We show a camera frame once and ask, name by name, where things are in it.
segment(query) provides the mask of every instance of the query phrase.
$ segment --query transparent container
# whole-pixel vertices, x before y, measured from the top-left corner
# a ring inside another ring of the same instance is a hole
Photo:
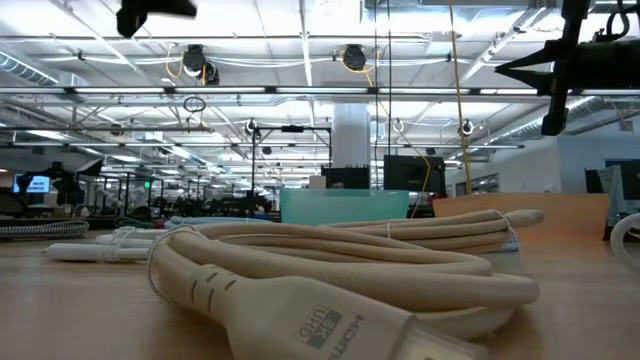
[[[403,190],[282,189],[282,223],[323,225],[406,219],[409,192]]]

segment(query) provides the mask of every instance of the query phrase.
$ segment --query yellow cable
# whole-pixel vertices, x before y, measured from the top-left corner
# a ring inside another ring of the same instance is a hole
[[[182,66],[183,66],[183,61],[184,61],[184,56],[180,57],[180,71],[178,72],[178,75],[175,75],[174,73],[171,72],[171,69],[169,69],[169,58],[171,57],[171,49],[173,49],[173,44],[169,45],[169,51],[167,52],[167,61],[164,63],[164,67],[165,69],[167,69],[167,74],[169,74],[169,76],[171,76],[174,79],[179,78],[180,76],[182,76]]]
[[[458,50],[456,48],[456,33],[453,22],[453,0],[449,0],[449,17],[451,19],[451,43],[453,47],[453,66],[456,78],[456,98],[458,100],[458,123],[460,133],[460,144],[462,146],[462,159],[464,161],[464,172],[466,176],[466,195],[471,195],[471,170],[469,169],[469,153],[467,152],[467,142],[462,134],[462,96],[460,95],[460,73],[458,70]]]
[[[371,76],[369,76],[369,73],[365,72],[364,74],[367,76],[367,80],[369,81],[369,86],[373,87],[373,82],[371,81]]]

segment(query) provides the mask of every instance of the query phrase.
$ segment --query workbench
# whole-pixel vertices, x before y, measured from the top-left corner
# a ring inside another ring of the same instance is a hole
[[[541,296],[479,340],[492,358],[638,359],[639,274],[597,236],[521,241]],[[151,292],[144,263],[50,262],[50,243],[0,243],[1,359],[232,359],[224,329]]]

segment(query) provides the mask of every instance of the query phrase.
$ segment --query ceiling light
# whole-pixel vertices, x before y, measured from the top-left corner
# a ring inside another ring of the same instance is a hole
[[[587,97],[583,97],[580,100],[574,101],[571,104],[567,105],[567,109],[571,110],[573,108],[577,108],[580,105],[583,105],[584,103],[591,101],[595,99],[595,96],[587,96]]]
[[[64,94],[64,89],[56,87],[9,87],[0,88],[0,94]]]
[[[183,159],[188,159],[191,157],[191,154],[189,154],[189,152],[179,146],[173,146],[169,149],[169,151],[171,151],[172,153],[180,156]]]
[[[92,146],[92,147],[118,147],[118,146],[120,146],[120,144],[118,144],[118,143],[71,143],[69,145],[75,146],[75,147],[86,147],[86,146]]]
[[[480,95],[536,95],[536,89],[482,89]]]
[[[238,93],[264,93],[263,87],[179,87],[177,93],[188,94],[238,94]]]
[[[356,87],[278,87],[281,94],[366,94],[367,88]]]
[[[78,94],[164,94],[163,88],[145,87],[145,88],[75,88]]]
[[[456,89],[445,88],[380,88],[381,94],[424,94],[424,95],[453,95],[456,94]],[[469,89],[460,89],[460,94],[469,94]]]
[[[162,82],[168,82],[169,84],[171,84],[171,86],[176,86],[176,83],[173,82],[173,80],[169,79],[169,78],[162,78],[160,79]]]
[[[42,137],[46,137],[49,139],[53,139],[53,140],[67,140],[67,137],[57,133],[55,131],[48,131],[48,130],[31,130],[31,131],[27,131],[29,134],[33,134],[33,135],[38,135],[38,136],[42,136]]]
[[[99,151],[95,151],[93,149],[89,149],[89,148],[81,148],[83,151],[88,152],[89,154],[93,154],[93,155],[98,155],[98,156],[102,156],[102,153]]]
[[[329,159],[256,159],[256,162],[264,163],[299,163],[299,162],[311,162],[311,163],[328,163]]]
[[[64,146],[63,143],[54,143],[54,142],[13,142],[10,144],[13,146],[46,146],[46,147]]]
[[[124,162],[139,162],[142,161],[139,158],[135,157],[135,156],[128,156],[128,155],[111,155],[112,158],[116,159],[116,160],[120,160],[120,161],[124,161]]]
[[[640,89],[602,89],[602,90],[583,90],[581,95],[640,95]]]

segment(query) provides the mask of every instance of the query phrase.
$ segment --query ceiling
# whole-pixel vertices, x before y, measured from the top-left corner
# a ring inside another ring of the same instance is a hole
[[[373,10],[370,7],[363,9],[363,4],[354,0],[198,0],[196,3],[198,16],[195,20],[152,15],[137,37],[127,40],[116,31],[114,13],[120,6],[116,0],[72,0],[66,5],[57,0],[0,0],[0,52],[11,54],[43,73],[56,74],[60,79],[74,74],[83,79],[85,85],[98,87],[199,86],[197,80],[184,72],[178,78],[167,72],[167,67],[174,74],[179,72],[180,56],[189,44],[205,46],[208,59],[220,74],[221,86],[455,87],[454,62],[447,60],[452,52],[452,43],[449,12],[444,6],[446,1],[433,1],[431,6],[418,5],[421,1],[391,1],[391,21],[387,18],[386,1],[381,1],[376,8],[377,24],[373,21]],[[370,6],[374,1],[365,3]],[[455,3],[459,4],[454,12],[456,50],[461,86],[464,88],[525,88],[522,83],[496,74],[494,66],[535,52],[543,47],[546,40],[561,35],[563,20],[557,9],[528,9],[529,1],[522,0],[461,0]],[[606,1],[599,3],[602,7]],[[603,27],[607,16],[595,13],[594,8],[594,13],[584,22],[582,40],[589,40],[593,32]],[[637,19],[630,20],[632,31],[628,36],[637,37]],[[519,27],[519,32],[513,30],[515,26]],[[370,80],[363,73],[345,69],[339,57],[346,44],[362,45],[372,69]],[[377,68],[372,61],[376,49],[381,58]],[[550,67],[544,65],[537,69],[544,71]],[[0,72],[0,85],[35,86],[8,72]],[[5,94],[3,99],[7,112],[2,123],[7,126],[24,125],[28,120],[26,123],[32,126],[60,127],[68,126],[74,120],[77,125],[81,119],[85,131],[63,135],[82,142],[89,139],[96,142],[141,141],[138,134],[137,137],[133,137],[133,133],[112,136],[108,132],[91,131],[91,127],[111,126],[113,123],[189,129],[202,123],[211,131],[165,132],[163,141],[242,143],[247,141],[244,127],[249,119],[254,119],[261,126],[301,124],[330,127],[333,105],[347,101],[346,97],[339,95],[249,94],[243,95],[241,102],[236,101],[238,97],[234,95],[207,96],[203,97],[207,101],[207,109],[189,118],[191,114],[182,108],[183,98],[93,95],[83,98],[91,106],[79,106],[60,96]],[[376,120],[375,98],[359,101],[367,104],[373,120]],[[381,95],[379,101],[382,105],[378,106],[378,121],[384,125],[386,111],[391,109],[392,118],[403,123],[403,134],[410,142],[458,143],[460,114],[455,96],[422,100],[419,97],[389,99]],[[463,98],[461,117],[476,125],[474,139],[485,142],[483,139],[487,138],[486,142],[490,142],[492,137],[513,130],[514,124],[519,124],[518,121],[546,105],[545,99],[534,95],[466,97]],[[16,114],[18,108],[37,111],[39,116],[31,114],[25,119],[22,117],[25,112]],[[518,135],[519,132],[500,135],[499,143],[519,144],[524,137]],[[388,136],[384,134],[381,141],[386,142]],[[33,133],[20,134],[19,138],[58,141],[55,137],[34,136]],[[391,141],[403,143],[405,140],[394,130]],[[274,132],[265,140],[267,142],[321,143],[321,140],[310,132]],[[247,166],[243,153],[250,149],[193,147],[186,150],[210,165]],[[148,149],[146,153],[136,150],[137,155],[126,149],[96,147],[94,151],[104,154],[119,151],[140,157],[149,164],[166,164],[169,161],[166,157],[156,156],[154,149]],[[381,155],[386,149],[378,151]],[[414,154],[413,149],[397,151],[399,154]],[[440,153],[449,156],[451,152],[445,149]],[[321,146],[274,148],[271,155],[260,156],[325,159],[328,150]],[[180,161],[179,164],[195,165],[192,160]],[[295,163],[290,167],[282,165],[283,171],[298,171]],[[270,172],[265,175],[269,176],[269,183],[272,175]],[[285,181],[297,185],[300,180]]]

